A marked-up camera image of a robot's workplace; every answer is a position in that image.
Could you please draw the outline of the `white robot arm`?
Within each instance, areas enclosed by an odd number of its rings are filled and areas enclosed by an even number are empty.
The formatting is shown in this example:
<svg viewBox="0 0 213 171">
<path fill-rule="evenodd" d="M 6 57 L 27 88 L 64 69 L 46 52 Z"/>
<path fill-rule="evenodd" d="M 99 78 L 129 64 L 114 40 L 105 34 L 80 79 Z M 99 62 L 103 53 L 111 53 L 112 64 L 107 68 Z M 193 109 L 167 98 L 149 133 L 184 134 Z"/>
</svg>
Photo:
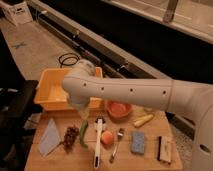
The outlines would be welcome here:
<svg viewBox="0 0 213 171">
<path fill-rule="evenodd" d="M 76 109 L 92 97 L 150 107 L 195 123 L 190 171 L 213 171 L 213 84 L 173 79 L 99 78 L 88 60 L 80 60 L 62 81 Z"/>
</svg>

